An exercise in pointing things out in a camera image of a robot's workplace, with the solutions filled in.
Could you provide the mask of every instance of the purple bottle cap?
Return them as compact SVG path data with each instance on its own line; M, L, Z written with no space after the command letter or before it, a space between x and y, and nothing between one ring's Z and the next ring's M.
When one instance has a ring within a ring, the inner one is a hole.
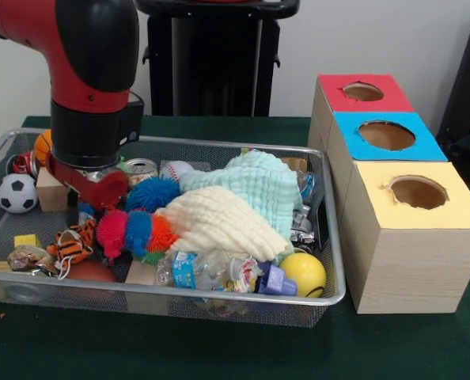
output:
M263 273L267 273L270 270L270 262L268 261L258 261L258 268L261 269Z
M284 276L284 271L270 266L270 270L263 276L258 293L261 295L297 295L297 283Z

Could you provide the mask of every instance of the bottle label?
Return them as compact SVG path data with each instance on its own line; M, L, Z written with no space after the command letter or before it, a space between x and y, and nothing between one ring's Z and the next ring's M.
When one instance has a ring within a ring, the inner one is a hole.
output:
M196 289L193 261L196 253L178 252L173 261L173 282L176 287Z

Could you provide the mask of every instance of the white wall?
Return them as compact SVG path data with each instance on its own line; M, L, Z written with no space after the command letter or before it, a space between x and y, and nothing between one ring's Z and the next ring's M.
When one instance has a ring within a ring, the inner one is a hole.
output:
M272 116L309 116L318 72L384 72L396 76L436 131L470 31L470 0L302 0L299 14L281 27ZM48 83L40 54L0 41L0 134L27 115L49 113ZM148 112L148 66L138 66L134 91Z

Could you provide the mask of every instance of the round hole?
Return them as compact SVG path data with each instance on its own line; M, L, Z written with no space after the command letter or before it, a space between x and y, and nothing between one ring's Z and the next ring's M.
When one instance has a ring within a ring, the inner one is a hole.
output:
M371 121L359 129L360 135L373 146L386 150L402 150L415 144L412 132L389 121Z
M385 95L375 85L356 82L343 88L344 95L356 101L380 101Z
M446 190L437 182L425 177L399 177L389 187L399 202L407 203L411 207L432 210L448 200Z

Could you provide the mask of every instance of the red ball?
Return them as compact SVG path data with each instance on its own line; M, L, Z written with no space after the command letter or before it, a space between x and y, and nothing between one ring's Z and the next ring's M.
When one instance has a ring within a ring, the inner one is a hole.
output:
M88 281L103 281L114 283L114 274L102 263L92 260L84 260L81 263L72 265L68 279L86 279Z

